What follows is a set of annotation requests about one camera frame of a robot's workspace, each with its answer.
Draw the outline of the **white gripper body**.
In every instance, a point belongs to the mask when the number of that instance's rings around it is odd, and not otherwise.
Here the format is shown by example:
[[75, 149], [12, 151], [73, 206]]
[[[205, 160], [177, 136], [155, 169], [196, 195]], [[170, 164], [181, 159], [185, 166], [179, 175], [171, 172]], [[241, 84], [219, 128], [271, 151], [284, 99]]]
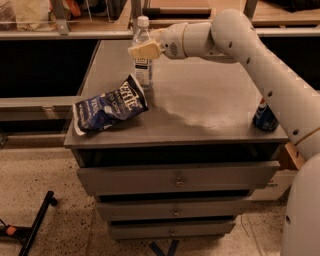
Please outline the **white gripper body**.
[[164, 47], [164, 54], [169, 59], [186, 58], [183, 48], [183, 36], [186, 26], [187, 23], [173, 24], [162, 32], [160, 42]]

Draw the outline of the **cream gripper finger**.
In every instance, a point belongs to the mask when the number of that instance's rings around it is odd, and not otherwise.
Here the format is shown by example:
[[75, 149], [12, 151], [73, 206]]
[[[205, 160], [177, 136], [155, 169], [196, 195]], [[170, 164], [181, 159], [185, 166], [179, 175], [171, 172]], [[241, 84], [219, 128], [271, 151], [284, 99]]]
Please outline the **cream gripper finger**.
[[164, 31], [165, 31], [165, 28], [154, 29], [150, 32], [150, 37], [155, 40], [158, 40], [161, 37], [161, 35], [164, 33]]
[[134, 59], [158, 59], [162, 54], [162, 47], [160, 42], [150, 39], [130, 47], [128, 53]]

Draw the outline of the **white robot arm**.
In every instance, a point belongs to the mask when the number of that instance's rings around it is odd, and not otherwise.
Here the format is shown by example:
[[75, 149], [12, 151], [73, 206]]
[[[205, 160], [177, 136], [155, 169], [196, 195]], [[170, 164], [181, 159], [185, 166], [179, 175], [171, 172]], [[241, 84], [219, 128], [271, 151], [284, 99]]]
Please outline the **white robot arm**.
[[320, 256], [320, 94], [260, 40], [247, 16], [225, 9], [213, 21], [173, 24], [128, 49], [133, 58], [200, 57], [237, 62], [304, 158], [291, 185], [281, 256]]

